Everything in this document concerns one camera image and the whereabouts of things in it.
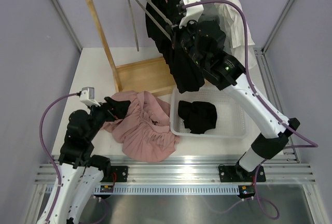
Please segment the wall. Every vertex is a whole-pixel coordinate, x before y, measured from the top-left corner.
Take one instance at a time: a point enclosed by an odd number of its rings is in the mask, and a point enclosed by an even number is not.
[[[147,37],[144,13],[134,0],[132,7],[139,44],[153,46]],[[59,0],[83,47],[101,47],[85,0]],[[134,47],[135,41],[127,0],[94,0],[110,47]],[[287,0],[240,0],[253,40],[262,47]]]
[[[36,169],[44,109],[69,92],[79,53],[49,0],[0,0],[0,220],[22,223]],[[47,116],[51,147],[65,102]]]
[[[300,157],[311,164],[326,209],[332,208],[331,16],[331,0],[296,0],[267,52],[285,113],[297,117],[299,131],[319,144],[300,150]]]

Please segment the pink garment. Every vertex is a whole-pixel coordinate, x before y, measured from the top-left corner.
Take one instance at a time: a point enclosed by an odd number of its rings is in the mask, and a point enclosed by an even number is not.
[[[107,122],[103,129],[112,133],[128,157],[143,162],[160,162],[175,151],[179,137],[170,130],[170,104],[144,91],[119,92],[116,101],[131,101],[123,120]]]

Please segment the laundry basket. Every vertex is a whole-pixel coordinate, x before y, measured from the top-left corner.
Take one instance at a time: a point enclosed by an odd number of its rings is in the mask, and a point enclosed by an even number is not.
[[[177,114],[179,101],[205,101],[215,105],[217,110],[216,128],[204,134],[192,134],[184,126],[184,121]],[[180,94],[175,88],[171,100],[171,131],[179,136],[197,136],[212,138],[244,138],[247,135],[247,116],[242,107],[215,86],[204,86],[198,92]]]

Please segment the white garment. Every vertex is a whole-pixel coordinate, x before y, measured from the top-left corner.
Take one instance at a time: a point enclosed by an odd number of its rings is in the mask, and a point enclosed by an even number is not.
[[[236,4],[241,10],[242,6],[239,0],[227,0]],[[236,9],[227,4],[215,4],[220,17],[220,29],[225,31],[228,37],[228,44],[231,54],[236,57],[243,66],[244,64],[244,28],[240,14]],[[250,30],[248,30],[248,68],[252,68],[257,64],[253,46],[254,41],[251,38]]]

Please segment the wooden clothes rack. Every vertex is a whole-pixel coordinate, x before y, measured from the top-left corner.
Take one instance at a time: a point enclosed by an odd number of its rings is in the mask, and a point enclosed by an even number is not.
[[[93,0],[86,0],[86,2],[112,68],[116,91],[149,91],[154,96],[171,93],[175,86],[175,81],[163,57],[122,66],[115,65]]]

